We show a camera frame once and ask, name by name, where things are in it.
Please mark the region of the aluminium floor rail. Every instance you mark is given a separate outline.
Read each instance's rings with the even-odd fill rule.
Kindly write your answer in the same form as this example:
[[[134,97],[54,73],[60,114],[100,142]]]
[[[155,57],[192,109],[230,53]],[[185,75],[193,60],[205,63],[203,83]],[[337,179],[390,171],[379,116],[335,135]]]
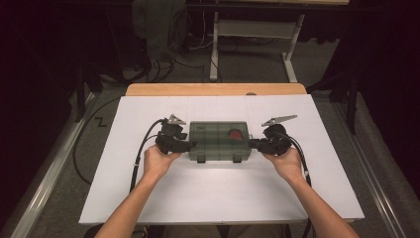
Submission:
[[[391,203],[368,161],[368,157],[362,148],[362,144],[357,138],[357,135],[350,130],[347,124],[346,112],[340,103],[333,102],[332,107],[357,154],[357,163],[360,167],[362,176],[389,235],[391,238],[406,238],[406,234],[395,215]]]
[[[53,188],[67,162],[76,138],[80,134],[82,127],[86,124],[87,118],[92,112],[98,98],[99,93],[90,92],[82,100],[82,104],[85,106],[85,112],[81,116],[81,119],[78,122],[74,122],[72,119],[66,122],[51,152],[47,156],[48,165],[44,169],[43,175],[39,177],[39,182],[32,192],[31,199],[25,206],[25,210],[16,223],[10,238],[29,237],[53,192]]]

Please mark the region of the grey plastic compartment box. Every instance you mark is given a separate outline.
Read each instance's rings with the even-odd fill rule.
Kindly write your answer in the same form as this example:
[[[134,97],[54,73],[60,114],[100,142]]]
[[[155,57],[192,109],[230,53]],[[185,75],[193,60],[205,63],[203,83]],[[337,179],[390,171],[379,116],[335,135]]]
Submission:
[[[231,140],[228,135],[231,129],[239,129],[244,139]],[[188,155],[197,164],[208,161],[241,163],[251,155],[248,145],[250,135],[245,121],[193,121],[190,123],[189,139],[196,142],[196,147]]]

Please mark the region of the wooden table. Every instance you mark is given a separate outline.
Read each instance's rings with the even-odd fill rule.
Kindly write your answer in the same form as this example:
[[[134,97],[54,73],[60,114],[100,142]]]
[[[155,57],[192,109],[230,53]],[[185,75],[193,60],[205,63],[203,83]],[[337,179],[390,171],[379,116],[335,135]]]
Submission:
[[[306,94],[300,83],[133,83],[126,96],[225,96]]]

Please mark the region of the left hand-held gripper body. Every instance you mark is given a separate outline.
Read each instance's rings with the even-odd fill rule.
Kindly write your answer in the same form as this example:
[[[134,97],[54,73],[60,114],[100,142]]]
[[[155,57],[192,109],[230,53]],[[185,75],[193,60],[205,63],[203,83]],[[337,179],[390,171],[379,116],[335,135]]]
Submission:
[[[168,154],[180,153],[179,144],[181,141],[186,141],[187,134],[183,133],[182,126],[185,122],[171,114],[169,118],[164,118],[162,121],[161,130],[157,133],[156,144],[159,150]]]

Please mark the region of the grey hanging jacket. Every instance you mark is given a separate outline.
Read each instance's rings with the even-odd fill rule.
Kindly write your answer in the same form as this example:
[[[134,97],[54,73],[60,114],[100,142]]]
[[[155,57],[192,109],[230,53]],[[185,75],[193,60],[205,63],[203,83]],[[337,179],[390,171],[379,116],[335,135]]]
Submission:
[[[154,60],[175,60],[188,34],[186,0],[133,0],[135,35],[146,41]]]

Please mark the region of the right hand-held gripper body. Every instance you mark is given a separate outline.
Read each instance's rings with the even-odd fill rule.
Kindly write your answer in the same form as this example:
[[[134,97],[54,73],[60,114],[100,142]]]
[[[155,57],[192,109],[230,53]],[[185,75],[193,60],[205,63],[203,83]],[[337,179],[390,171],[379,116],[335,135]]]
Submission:
[[[282,155],[291,147],[291,139],[282,122],[296,118],[296,115],[272,117],[262,123],[264,138],[259,151],[269,155]]]

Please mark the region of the white frame desk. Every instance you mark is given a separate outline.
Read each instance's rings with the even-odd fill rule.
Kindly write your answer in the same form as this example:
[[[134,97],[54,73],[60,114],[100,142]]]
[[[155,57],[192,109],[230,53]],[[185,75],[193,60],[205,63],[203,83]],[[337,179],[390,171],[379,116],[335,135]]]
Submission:
[[[209,79],[221,78],[219,39],[221,37],[288,40],[280,54],[289,82],[297,78],[291,62],[305,16],[315,11],[346,9],[350,0],[187,0],[189,11],[212,13],[212,52]]]

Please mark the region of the black metal stand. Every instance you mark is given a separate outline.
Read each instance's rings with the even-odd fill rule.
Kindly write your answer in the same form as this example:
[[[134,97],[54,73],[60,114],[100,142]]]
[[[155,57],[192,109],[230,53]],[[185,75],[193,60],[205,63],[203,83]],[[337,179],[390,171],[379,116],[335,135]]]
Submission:
[[[80,122],[85,113],[85,87],[91,92],[100,93],[103,90],[100,74],[93,62],[81,62],[75,71],[76,74],[76,116],[75,121]]]
[[[350,132],[355,135],[358,85],[359,73],[354,69],[345,69],[331,76],[324,76],[322,80],[307,86],[306,91],[312,93],[317,90],[327,90],[330,88],[329,98],[332,102],[346,100],[346,123]]]

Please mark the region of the person's left hand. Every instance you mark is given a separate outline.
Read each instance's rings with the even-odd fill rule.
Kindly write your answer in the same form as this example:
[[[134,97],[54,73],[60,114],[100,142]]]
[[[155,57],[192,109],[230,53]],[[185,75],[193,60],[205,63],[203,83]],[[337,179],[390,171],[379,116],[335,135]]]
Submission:
[[[163,154],[157,146],[149,147],[145,151],[142,179],[158,182],[168,172],[171,164],[180,156],[180,153]]]

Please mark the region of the person's right hand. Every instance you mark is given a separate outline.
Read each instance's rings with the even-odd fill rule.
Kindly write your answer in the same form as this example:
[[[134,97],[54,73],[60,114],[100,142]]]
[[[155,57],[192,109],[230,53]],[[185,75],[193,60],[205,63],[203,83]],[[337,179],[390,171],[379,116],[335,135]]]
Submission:
[[[289,148],[280,156],[269,154],[263,154],[263,156],[272,162],[277,173],[289,184],[297,181],[304,181],[301,160],[296,149]]]

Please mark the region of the white table cover board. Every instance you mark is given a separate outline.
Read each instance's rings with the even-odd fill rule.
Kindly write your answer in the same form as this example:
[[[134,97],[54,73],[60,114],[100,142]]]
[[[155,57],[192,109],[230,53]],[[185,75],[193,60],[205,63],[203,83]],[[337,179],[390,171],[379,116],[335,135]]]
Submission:
[[[104,222],[127,196],[138,150],[152,124],[175,115],[191,121],[244,121],[251,135],[284,117],[301,146],[312,186],[343,218],[364,213],[312,97],[301,95],[124,96],[79,221]],[[139,218],[143,224],[294,222],[307,217],[290,186],[258,152],[244,162],[198,164],[182,155],[159,181]]]

